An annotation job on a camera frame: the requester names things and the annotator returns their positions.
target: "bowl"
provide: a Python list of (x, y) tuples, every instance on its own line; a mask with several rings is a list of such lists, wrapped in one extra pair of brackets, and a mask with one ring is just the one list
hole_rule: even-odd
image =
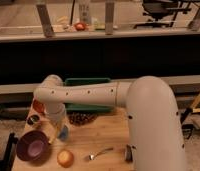
[(48, 138), (42, 131), (30, 131), (17, 142), (16, 154), (23, 161), (36, 160), (46, 151), (48, 145)]

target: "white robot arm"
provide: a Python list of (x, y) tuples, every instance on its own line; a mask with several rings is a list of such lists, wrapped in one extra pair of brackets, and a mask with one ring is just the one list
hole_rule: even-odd
[(65, 87), (48, 76), (34, 91), (48, 116), (60, 115), (63, 103), (125, 107), (134, 168), (137, 171), (187, 171), (184, 140), (175, 96), (161, 79), (141, 77), (133, 83)]

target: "wooden table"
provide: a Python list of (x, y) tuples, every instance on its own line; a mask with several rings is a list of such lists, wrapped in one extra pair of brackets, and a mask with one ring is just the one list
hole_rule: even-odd
[[(36, 113), (33, 109), (29, 115)], [(56, 139), (50, 148), (40, 159), (33, 162), (21, 161), (15, 158), (12, 171), (131, 171), (132, 163), (126, 163), (125, 146), (129, 143), (128, 122), (125, 110), (117, 108), (109, 115), (99, 116), (94, 122), (84, 126), (74, 126), (69, 124), (69, 138), (65, 142)], [(25, 126), (24, 133), (32, 130), (29, 125)], [(98, 151), (114, 147), (104, 155), (98, 156), (93, 161), (85, 161), (88, 154), (95, 154)], [(57, 163), (57, 154), (66, 148), (75, 157), (74, 164), (70, 168), (63, 168)]]

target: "green bin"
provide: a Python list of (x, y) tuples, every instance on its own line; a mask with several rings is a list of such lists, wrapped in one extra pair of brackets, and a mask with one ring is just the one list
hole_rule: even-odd
[[(67, 78), (65, 86), (109, 83), (110, 78)], [(66, 103), (67, 113), (108, 113), (113, 107)]]

